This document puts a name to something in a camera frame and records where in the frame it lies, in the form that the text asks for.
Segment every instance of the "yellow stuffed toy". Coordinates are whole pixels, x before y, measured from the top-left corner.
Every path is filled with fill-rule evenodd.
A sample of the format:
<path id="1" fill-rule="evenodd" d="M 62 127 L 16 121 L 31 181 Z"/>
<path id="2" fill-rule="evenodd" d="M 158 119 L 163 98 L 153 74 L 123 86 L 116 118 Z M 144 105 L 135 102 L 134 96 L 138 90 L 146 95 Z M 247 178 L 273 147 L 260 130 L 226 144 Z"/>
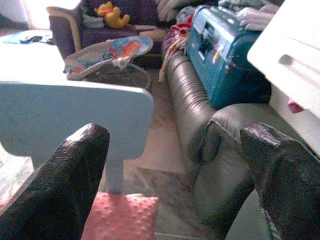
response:
<path id="1" fill-rule="evenodd" d="M 94 11 L 98 16 L 104 17 L 105 22 L 113 29 L 123 28 L 130 21 L 128 14 L 125 14 L 122 19 L 120 18 L 120 8 L 117 6 L 113 7 L 111 1 L 101 4 L 99 8 L 95 8 Z"/>

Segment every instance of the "winnie the pooh plush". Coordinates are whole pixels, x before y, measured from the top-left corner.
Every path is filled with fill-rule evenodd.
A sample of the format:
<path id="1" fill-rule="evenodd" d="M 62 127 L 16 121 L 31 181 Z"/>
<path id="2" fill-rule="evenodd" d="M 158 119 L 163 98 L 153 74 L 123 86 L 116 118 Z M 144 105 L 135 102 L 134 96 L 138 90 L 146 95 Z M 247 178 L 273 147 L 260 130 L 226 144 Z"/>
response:
<path id="1" fill-rule="evenodd" d="M 120 17 L 120 8 L 117 6 L 113 7 L 111 1 L 101 4 L 99 8 L 95 8 L 94 11 L 98 16 L 104 17 L 105 22 L 113 29 L 123 28 L 130 21 L 128 14 L 125 14 L 123 18 Z"/>

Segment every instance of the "purple armchair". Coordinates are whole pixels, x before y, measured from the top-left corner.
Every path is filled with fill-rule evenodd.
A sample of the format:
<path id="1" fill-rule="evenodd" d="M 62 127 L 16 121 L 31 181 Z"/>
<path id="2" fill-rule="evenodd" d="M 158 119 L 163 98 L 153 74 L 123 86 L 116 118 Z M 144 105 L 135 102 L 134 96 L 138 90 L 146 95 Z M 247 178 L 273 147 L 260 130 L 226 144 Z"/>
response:
<path id="1" fill-rule="evenodd" d="M 112 0 L 112 3 L 118 6 L 123 14 L 130 15 L 129 24 L 131 26 L 122 29 L 83 27 L 81 5 L 98 7 L 106 2 L 108 0 L 72 0 L 66 3 L 69 8 L 47 7 L 53 40 L 63 59 L 92 44 L 108 39 L 139 35 L 139 31 L 132 25 L 158 26 L 160 23 L 155 0 Z"/>

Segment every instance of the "wall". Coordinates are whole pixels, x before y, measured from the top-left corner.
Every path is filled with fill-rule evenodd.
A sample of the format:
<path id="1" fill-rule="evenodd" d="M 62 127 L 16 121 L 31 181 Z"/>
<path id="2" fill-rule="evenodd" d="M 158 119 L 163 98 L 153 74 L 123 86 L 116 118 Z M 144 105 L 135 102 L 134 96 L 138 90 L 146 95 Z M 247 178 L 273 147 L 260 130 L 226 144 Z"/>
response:
<path id="1" fill-rule="evenodd" d="M 288 97 L 275 86 L 272 86 L 270 105 L 289 123 L 306 143 L 320 156 L 320 119 L 305 110 L 292 114 L 288 107 Z"/>
<path id="2" fill-rule="evenodd" d="M 27 23 L 20 0 L 0 0 L 0 14 L 13 22 Z"/>

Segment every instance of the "blue toolbox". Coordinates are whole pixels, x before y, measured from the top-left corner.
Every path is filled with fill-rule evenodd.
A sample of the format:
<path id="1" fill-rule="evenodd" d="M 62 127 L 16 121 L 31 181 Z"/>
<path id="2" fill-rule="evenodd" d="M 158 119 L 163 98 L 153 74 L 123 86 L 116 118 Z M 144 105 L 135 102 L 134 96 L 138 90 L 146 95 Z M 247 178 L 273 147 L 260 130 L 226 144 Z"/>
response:
<path id="1" fill-rule="evenodd" d="M 240 26 L 227 9 L 207 5 L 196 8 L 187 54 L 215 109 L 269 101 L 270 83 L 247 60 L 259 35 Z"/>

